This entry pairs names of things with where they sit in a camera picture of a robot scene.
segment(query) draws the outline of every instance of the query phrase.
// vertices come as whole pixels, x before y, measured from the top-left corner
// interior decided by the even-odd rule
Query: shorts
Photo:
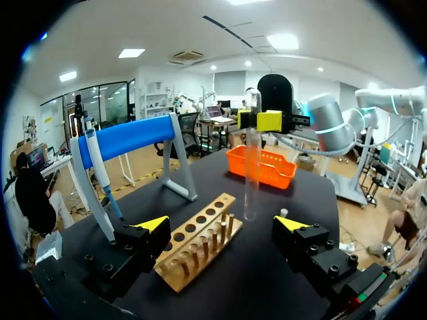
[[[419,232],[418,227],[415,222],[412,220],[409,212],[405,212],[405,218],[400,227],[395,227],[396,232],[399,233],[403,239],[406,240],[405,249],[409,250],[409,242],[415,238]]]

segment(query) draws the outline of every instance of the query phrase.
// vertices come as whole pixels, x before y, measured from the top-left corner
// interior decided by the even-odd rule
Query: laptop
[[[222,116],[221,109],[219,105],[213,105],[211,107],[207,107],[207,114],[211,121],[225,123],[233,121],[231,118],[226,118]]]

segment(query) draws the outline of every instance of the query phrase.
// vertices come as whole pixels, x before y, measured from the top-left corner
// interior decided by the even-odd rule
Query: man in black shirt
[[[64,227],[74,224],[62,195],[59,191],[52,195],[48,184],[38,170],[29,168],[28,156],[22,152],[16,160],[18,178],[15,184],[16,200],[22,214],[28,218],[29,227],[45,235],[52,232],[56,226],[57,215],[64,223]]]

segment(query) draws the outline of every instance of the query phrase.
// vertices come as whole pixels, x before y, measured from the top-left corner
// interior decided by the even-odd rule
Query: yellow clamp pad
[[[150,221],[146,221],[146,222],[140,223],[139,225],[131,225],[131,227],[143,227],[144,229],[148,229],[148,231],[151,233],[165,219],[169,219],[169,217],[167,215],[165,215],[163,217],[160,217],[160,218],[157,218],[157,219],[154,219],[154,220],[150,220]]]
[[[309,227],[309,225],[304,225],[303,223],[296,222],[294,220],[289,220],[283,217],[280,217],[279,215],[276,215],[274,219],[277,219],[282,225],[286,227],[289,231],[294,233],[294,230],[299,229],[300,227]]]
[[[238,127],[239,127],[239,129],[241,129],[241,126],[242,126],[242,118],[241,118],[242,113],[250,113],[250,112],[251,112],[250,110],[245,110],[245,109],[240,109],[238,111]]]
[[[256,129],[258,131],[282,131],[282,112],[267,110],[256,115]]]

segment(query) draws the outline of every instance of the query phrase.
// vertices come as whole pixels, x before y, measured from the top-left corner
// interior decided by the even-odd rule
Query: glass wall
[[[114,83],[108,85],[105,95],[101,99],[101,114],[105,108],[105,121],[101,122],[101,127],[111,127],[127,120],[127,83]]]
[[[129,87],[129,90],[132,89],[132,98],[130,96],[129,98],[135,101],[135,81],[132,81],[133,83]],[[43,130],[48,130],[45,134],[54,146],[55,152],[63,142],[67,147],[70,138],[79,136],[78,121],[81,121],[82,132],[85,131],[84,116],[79,117],[75,114],[75,98],[78,95],[81,97],[83,111],[86,111],[87,116],[92,117],[95,124],[99,124],[101,129],[133,120],[129,114],[127,82],[106,83],[67,93],[41,106],[43,119],[49,118],[52,114],[54,115],[52,118],[56,121],[55,124],[59,121],[56,118],[63,121],[62,133],[59,132],[58,127],[53,130],[52,124],[49,124],[50,121],[46,122],[46,128],[43,124]]]
[[[56,153],[68,150],[64,131],[62,97],[51,100],[40,108],[41,123],[40,130],[37,130],[39,142],[46,143],[49,148],[53,147]]]

